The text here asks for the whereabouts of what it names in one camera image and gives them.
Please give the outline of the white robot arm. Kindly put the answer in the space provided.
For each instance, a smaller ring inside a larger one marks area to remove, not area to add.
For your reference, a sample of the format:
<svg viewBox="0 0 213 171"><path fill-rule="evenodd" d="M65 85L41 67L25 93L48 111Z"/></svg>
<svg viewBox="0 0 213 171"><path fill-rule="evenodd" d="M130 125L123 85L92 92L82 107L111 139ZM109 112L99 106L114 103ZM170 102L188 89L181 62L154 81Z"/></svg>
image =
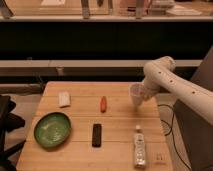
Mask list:
<svg viewBox="0 0 213 171"><path fill-rule="evenodd" d="M213 125L213 91L174 74L175 65L175 60L170 56L151 60L144 65L142 99L151 99L163 87Z"/></svg>

